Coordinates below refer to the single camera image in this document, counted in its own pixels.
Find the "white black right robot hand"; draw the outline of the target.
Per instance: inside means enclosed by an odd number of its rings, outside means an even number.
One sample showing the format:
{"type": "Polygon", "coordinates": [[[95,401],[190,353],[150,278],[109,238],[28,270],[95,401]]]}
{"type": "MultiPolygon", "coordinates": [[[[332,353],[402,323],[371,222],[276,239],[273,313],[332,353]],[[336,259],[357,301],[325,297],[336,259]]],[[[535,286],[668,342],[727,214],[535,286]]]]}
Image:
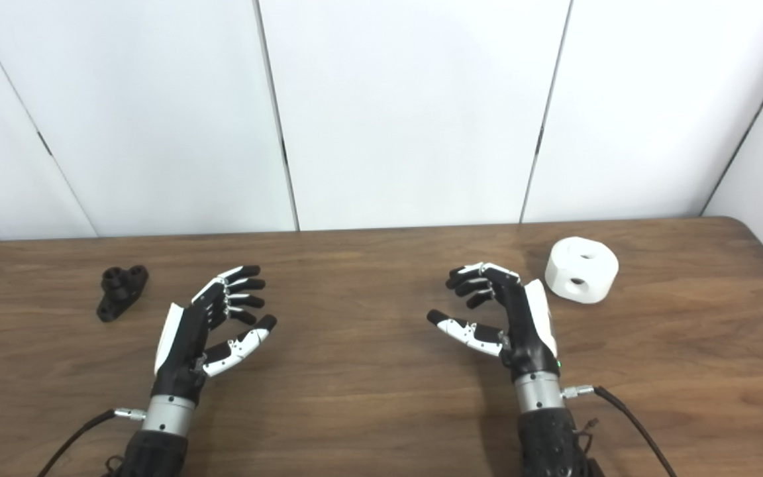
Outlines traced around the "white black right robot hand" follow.
{"type": "Polygon", "coordinates": [[[560,375],[557,344],[543,283],[522,283],[520,275],[494,263],[478,262],[449,272],[446,287],[466,297],[470,310],[495,301],[505,310],[506,329],[467,322],[430,310],[427,320],[470,349],[499,357],[512,380],[536,372],[560,375]]]}

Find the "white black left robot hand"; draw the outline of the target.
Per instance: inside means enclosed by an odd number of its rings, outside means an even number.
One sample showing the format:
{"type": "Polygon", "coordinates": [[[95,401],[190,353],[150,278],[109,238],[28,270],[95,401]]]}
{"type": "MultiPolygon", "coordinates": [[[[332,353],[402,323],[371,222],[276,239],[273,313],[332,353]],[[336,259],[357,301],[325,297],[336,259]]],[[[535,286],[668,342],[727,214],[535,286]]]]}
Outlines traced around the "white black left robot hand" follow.
{"type": "Polygon", "coordinates": [[[259,266],[242,265],[215,275],[190,299],[170,305],[158,339],[152,396],[187,399],[199,405],[204,384],[246,360],[269,338],[278,320],[257,318],[251,308],[266,304],[254,295],[266,287],[259,266]],[[209,333],[231,320],[249,328],[227,341],[208,346],[209,333]]]}

